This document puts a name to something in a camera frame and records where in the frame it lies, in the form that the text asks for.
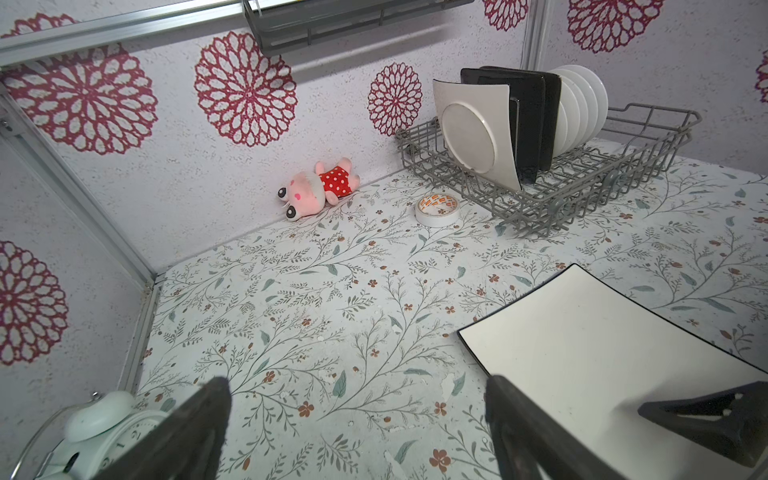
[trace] white plate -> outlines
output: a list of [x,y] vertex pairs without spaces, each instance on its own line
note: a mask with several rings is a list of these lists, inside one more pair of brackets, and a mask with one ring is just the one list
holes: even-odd
[[587,138],[587,135],[592,132],[592,130],[587,130],[587,126],[589,126],[589,107],[587,106],[587,99],[584,98],[584,94],[581,93],[581,89],[570,78],[566,77],[565,75],[560,75],[560,80],[562,83],[566,84],[568,88],[571,89],[574,96],[576,97],[576,103],[578,103],[578,133],[576,134],[576,142],[573,145],[573,147],[577,147],[583,144],[586,141],[585,139]]
[[576,86],[579,87],[579,90],[581,90],[581,93],[584,95],[584,99],[587,102],[589,121],[586,128],[587,133],[579,141],[579,143],[583,144],[584,142],[591,140],[592,137],[594,137],[596,131],[595,128],[598,125],[598,114],[600,113],[600,108],[598,107],[598,97],[594,94],[594,89],[589,85],[589,82],[586,81],[584,77],[575,71],[567,70],[565,68],[556,68],[555,70],[552,70],[551,73],[556,73],[561,77],[570,78],[571,81],[573,81]]
[[563,83],[560,87],[560,104],[565,109],[565,116],[568,118],[568,133],[565,136],[565,151],[569,151],[576,146],[578,140],[578,128],[581,122],[581,113],[578,110],[578,101],[576,95]]
[[594,133],[592,137],[597,136],[598,132],[602,130],[605,125],[605,118],[608,116],[608,93],[605,91],[605,85],[592,70],[581,65],[563,65],[560,68],[574,71],[584,77],[584,80],[589,82],[589,86],[594,90],[595,96],[598,98],[598,123],[594,127]]
[[509,133],[509,85],[455,84],[434,80],[442,136],[463,167],[520,190]]
[[552,155],[557,157],[565,152],[565,138],[568,136],[568,119],[565,117],[563,104],[558,105],[558,126],[554,130],[554,150]]

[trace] gray shelf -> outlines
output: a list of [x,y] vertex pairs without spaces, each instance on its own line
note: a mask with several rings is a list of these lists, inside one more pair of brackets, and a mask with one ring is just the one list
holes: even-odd
[[242,1],[261,51],[273,56],[474,0],[303,0],[261,12]]

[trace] clock face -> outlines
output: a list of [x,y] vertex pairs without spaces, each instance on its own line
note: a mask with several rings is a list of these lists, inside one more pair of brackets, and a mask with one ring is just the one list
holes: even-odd
[[94,465],[96,469],[92,470],[88,478],[104,470],[125,452],[135,447],[149,432],[160,425],[167,415],[166,412],[144,411],[129,416],[117,425],[109,439],[106,439],[102,445],[96,458],[98,465]]
[[99,464],[99,470],[103,470],[111,465],[116,459],[120,458],[125,452],[132,449],[149,432],[160,425],[162,419],[150,417],[134,421],[133,419],[126,425],[125,430],[112,441],[109,449]]

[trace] wall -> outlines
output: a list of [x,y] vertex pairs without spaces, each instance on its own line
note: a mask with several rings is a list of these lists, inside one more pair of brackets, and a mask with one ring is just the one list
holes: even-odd
[[[48,23],[93,16],[90,2],[44,5],[26,2],[15,17],[0,6],[0,30],[12,33],[15,19],[36,12]],[[101,4],[102,16],[111,8]],[[526,11],[526,2],[478,0],[271,60],[237,18],[91,49],[85,61],[42,62],[27,72],[34,81],[5,83],[163,271],[282,216],[277,190],[316,161],[330,168],[350,157],[363,183],[401,168],[392,134],[435,115],[432,79],[518,67]],[[46,107],[48,98],[31,93],[40,90],[69,96]],[[249,137],[256,127],[266,134]]]
[[[141,291],[2,138],[0,192],[0,476],[7,478],[53,412],[115,389]],[[31,465],[55,445],[45,438]]]
[[[699,111],[704,120],[684,148],[687,157],[768,174],[768,2],[618,2],[647,8],[618,13],[616,41],[584,35],[600,15],[613,18],[616,4],[555,0],[545,68],[591,68],[612,106],[637,101]],[[592,9],[594,16],[582,17]],[[630,23],[629,31],[621,27]]]

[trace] alarm clock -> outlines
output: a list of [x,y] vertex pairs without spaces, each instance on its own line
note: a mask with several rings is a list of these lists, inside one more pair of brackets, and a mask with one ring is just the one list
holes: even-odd
[[133,412],[134,397],[111,392],[73,414],[64,440],[41,468],[40,480],[89,480],[139,443],[168,417],[167,412]]

